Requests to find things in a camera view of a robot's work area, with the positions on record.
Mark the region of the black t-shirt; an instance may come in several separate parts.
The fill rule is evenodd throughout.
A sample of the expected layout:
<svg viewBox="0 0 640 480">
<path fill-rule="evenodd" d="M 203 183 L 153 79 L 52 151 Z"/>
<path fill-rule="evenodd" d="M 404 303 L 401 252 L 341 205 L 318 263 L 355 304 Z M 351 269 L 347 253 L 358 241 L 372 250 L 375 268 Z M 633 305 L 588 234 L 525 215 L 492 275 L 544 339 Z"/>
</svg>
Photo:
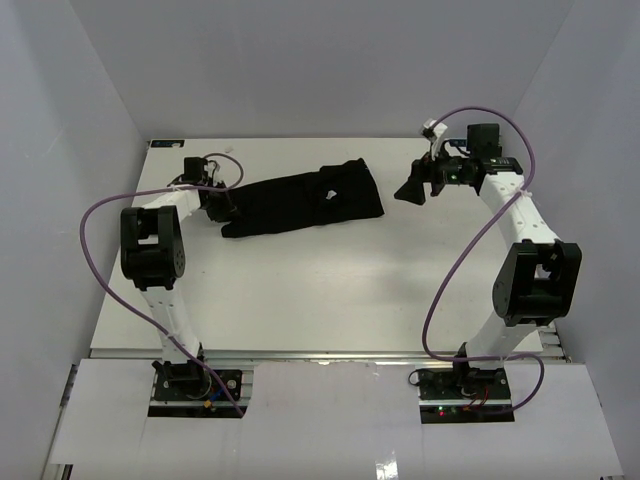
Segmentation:
<svg viewBox="0 0 640 480">
<path fill-rule="evenodd" d="M 232 190 L 230 200 L 238 214 L 221 228 L 229 239 L 384 215 L 376 182 L 362 159 L 248 184 Z"/>
</svg>

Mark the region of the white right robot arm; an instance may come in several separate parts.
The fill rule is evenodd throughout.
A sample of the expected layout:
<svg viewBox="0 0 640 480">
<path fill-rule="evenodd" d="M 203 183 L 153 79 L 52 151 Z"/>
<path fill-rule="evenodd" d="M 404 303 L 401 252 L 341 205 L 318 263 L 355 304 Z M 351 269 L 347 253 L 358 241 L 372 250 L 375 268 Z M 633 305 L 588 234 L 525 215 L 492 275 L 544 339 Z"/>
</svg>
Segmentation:
<svg viewBox="0 0 640 480">
<path fill-rule="evenodd" d="M 497 124 L 468 126 L 462 155 L 447 151 L 443 132 L 435 123 L 424 128 L 432 148 L 412 162 L 394 197 L 422 205 L 448 185 L 469 186 L 489 208 L 489 224 L 502 234 L 507 254 L 491 290 L 492 313 L 461 345 L 449 370 L 423 377 L 426 385 L 476 398 L 502 384 L 505 361 L 528 335 L 568 314 L 582 252 L 543 220 L 520 163 L 502 153 Z"/>
</svg>

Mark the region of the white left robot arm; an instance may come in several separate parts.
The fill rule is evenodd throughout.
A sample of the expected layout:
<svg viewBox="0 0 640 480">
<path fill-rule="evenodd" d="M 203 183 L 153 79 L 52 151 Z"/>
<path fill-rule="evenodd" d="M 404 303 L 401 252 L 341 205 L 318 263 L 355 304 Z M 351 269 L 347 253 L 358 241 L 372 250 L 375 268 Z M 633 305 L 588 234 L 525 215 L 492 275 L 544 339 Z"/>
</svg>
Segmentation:
<svg viewBox="0 0 640 480">
<path fill-rule="evenodd" d="M 202 366 L 201 342 L 189 320 L 179 279 L 186 270 L 181 223 L 199 210 L 214 222 L 237 213 L 212 154 L 184 159 L 169 191 L 120 216 L 120 261 L 124 277 L 141 292 L 159 325 L 162 357 L 154 364 L 166 385 L 191 400 L 208 396 L 212 377 Z"/>
</svg>

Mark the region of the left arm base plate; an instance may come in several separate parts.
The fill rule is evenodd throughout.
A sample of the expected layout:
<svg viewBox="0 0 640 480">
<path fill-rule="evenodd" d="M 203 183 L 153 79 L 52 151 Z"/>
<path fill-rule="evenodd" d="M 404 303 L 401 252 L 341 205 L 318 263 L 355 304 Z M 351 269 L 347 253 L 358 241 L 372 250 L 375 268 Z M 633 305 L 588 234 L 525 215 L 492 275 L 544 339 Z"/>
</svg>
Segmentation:
<svg viewBox="0 0 640 480">
<path fill-rule="evenodd" d="M 156 371 L 147 416 L 150 418 L 239 419 L 220 385 L 205 373 L 203 380 L 170 382 Z"/>
</svg>

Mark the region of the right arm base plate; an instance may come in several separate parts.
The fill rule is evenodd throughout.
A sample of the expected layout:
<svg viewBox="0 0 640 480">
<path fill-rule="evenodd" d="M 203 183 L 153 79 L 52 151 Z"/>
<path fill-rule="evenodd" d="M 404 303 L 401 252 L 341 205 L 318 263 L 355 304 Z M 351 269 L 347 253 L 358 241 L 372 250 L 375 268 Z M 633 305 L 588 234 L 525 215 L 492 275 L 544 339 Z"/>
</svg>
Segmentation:
<svg viewBox="0 0 640 480">
<path fill-rule="evenodd" d="M 457 377 L 452 369 L 416 369 L 408 382 L 418 390 L 422 425 L 515 421 L 504 369 L 492 377 L 466 380 Z"/>
</svg>

